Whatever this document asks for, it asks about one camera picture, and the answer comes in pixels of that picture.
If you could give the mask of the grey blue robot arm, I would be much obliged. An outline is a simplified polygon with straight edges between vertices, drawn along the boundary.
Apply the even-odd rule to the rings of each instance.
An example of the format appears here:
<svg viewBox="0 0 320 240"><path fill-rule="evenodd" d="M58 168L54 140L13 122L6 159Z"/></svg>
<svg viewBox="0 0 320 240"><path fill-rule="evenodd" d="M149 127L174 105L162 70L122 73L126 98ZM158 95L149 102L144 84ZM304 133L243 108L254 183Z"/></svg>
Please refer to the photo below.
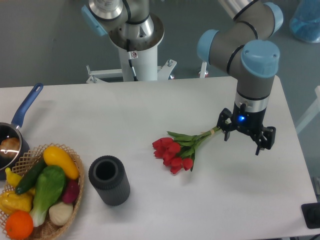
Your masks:
<svg viewBox="0 0 320 240"><path fill-rule="evenodd" d="M222 0L221 6L234 21L226 31L207 30L197 43L197 55L237 80L233 110L223 109L217 126L228 138L238 131L256 143L258 150L271 149L276 136L263 120L275 75L279 48L268 38L283 23L281 9L259 0ZM123 80L157 81L169 77L158 67L158 45L164 37L161 20L150 12L147 0L90 0L81 8L89 27L109 35L117 47Z"/></svg>

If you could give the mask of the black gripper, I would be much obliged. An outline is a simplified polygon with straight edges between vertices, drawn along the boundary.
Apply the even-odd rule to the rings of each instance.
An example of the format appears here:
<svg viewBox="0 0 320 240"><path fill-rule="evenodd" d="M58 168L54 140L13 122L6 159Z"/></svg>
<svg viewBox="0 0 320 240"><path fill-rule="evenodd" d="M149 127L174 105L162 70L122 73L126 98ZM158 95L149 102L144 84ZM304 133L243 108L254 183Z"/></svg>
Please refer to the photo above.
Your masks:
<svg viewBox="0 0 320 240"><path fill-rule="evenodd" d="M255 138L257 144L255 155L258 156L260 151L272 148L276 137L275 127L263 126L265 112L266 108L259 112L241 112L241 109L234 104L233 112L227 108L221 111L216 126L224 133L225 142L229 139L232 131L238 131Z"/></svg>

